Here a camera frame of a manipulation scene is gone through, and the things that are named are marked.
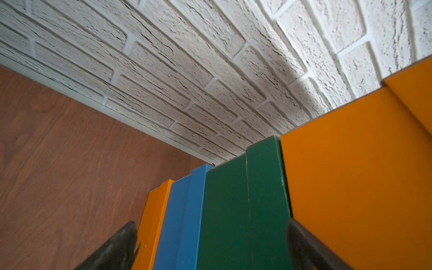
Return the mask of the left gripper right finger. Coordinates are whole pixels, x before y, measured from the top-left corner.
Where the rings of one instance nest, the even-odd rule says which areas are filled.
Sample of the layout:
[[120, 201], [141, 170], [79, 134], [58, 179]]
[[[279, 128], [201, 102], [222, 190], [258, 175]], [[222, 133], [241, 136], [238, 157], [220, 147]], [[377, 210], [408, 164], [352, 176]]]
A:
[[352, 269], [349, 264], [295, 219], [289, 221], [286, 237], [295, 270]]

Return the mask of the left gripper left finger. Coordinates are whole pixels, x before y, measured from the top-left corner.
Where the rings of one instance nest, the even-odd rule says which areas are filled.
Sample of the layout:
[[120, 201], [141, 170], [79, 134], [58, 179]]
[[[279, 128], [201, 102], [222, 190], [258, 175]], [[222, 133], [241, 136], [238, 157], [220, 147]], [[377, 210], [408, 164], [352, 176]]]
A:
[[136, 247], [137, 239], [136, 224], [130, 221], [75, 270], [131, 270], [140, 249], [140, 245]]

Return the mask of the orange shoebox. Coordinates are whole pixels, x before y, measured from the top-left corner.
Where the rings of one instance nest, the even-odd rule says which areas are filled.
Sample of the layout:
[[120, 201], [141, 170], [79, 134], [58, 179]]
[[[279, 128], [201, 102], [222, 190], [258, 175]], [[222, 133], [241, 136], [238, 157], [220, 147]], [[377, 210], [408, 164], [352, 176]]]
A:
[[293, 219], [353, 270], [431, 269], [431, 57], [281, 145]]
[[134, 270], [151, 270], [154, 268], [173, 184], [173, 180], [167, 180], [148, 195], [138, 229], [138, 254], [132, 267]]

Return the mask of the blue shoebox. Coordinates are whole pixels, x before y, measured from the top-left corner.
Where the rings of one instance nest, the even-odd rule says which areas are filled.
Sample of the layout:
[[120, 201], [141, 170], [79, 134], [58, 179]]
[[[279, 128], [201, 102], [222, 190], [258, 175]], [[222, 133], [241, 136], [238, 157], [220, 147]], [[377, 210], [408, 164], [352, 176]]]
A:
[[203, 165], [172, 184], [157, 248], [155, 270], [195, 270], [207, 172]]

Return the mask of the green shoebox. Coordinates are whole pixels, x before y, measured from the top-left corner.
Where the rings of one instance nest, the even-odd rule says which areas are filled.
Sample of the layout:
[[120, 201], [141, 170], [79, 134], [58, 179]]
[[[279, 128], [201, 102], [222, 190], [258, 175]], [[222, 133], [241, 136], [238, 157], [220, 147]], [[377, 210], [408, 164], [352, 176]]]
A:
[[207, 173], [197, 268], [291, 270], [281, 141], [270, 137]]

